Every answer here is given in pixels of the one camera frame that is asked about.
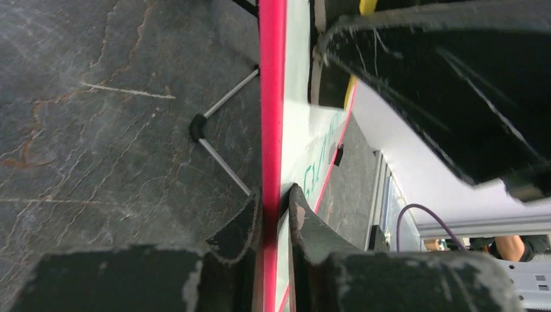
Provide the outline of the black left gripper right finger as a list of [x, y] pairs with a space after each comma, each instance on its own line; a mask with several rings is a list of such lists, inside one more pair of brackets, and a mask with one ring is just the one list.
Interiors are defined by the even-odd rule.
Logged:
[[292, 311], [522, 311], [505, 270], [470, 252], [366, 252], [288, 193]]

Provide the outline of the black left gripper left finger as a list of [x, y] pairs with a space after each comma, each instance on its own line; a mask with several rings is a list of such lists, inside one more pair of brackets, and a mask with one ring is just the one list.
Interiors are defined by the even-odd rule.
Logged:
[[256, 311], [262, 192], [213, 236], [187, 245], [141, 244], [43, 256], [13, 311]]

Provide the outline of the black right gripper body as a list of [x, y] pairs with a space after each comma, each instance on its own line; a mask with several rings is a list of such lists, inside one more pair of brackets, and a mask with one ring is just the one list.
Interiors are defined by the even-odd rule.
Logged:
[[454, 1], [339, 18], [322, 58], [373, 89], [447, 168], [550, 197], [550, 2]]

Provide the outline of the pink framed whiteboard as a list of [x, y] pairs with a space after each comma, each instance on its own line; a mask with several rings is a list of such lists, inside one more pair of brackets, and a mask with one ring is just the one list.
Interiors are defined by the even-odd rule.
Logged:
[[299, 185], [316, 214], [342, 153], [357, 80], [346, 109], [308, 102], [309, 1], [259, 1], [265, 311], [290, 308], [288, 193]]

